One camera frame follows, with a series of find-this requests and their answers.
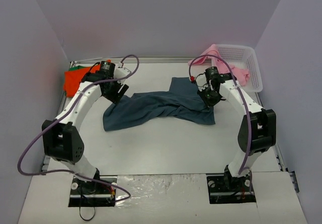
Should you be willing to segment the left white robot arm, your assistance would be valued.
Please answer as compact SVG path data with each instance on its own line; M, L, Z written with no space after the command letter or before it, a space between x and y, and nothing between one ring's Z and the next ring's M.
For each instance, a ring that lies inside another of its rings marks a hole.
M99 170L85 157L85 144L79 134L80 127L93 104L101 97L117 104L129 86L125 79L131 71L109 61L102 61L99 70L88 71L70 103L52 121L42 125L44 152L52 159L63 163L90 193L100 190Z

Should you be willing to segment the blue t shirt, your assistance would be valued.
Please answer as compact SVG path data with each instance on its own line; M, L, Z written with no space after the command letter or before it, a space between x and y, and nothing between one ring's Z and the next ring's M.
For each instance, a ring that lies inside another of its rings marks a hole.
M103 114L103 129L115 131L142 125L154 118L175 117L196 124L215 124L212 108L197 95L188 78L172 78L168 91L134 93L111 104Z

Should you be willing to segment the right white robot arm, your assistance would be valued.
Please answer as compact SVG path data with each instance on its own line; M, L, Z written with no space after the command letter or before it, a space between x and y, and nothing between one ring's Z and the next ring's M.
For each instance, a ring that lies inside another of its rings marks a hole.
M226 100L241 117L237 153L227 165L228 174L223 177L225 188L235 190L259 156L276 144L276 113L256 103L232 74L220 74L214 66L207 68L201 79L196 79L196 85L197 94L206 106L214 107Z

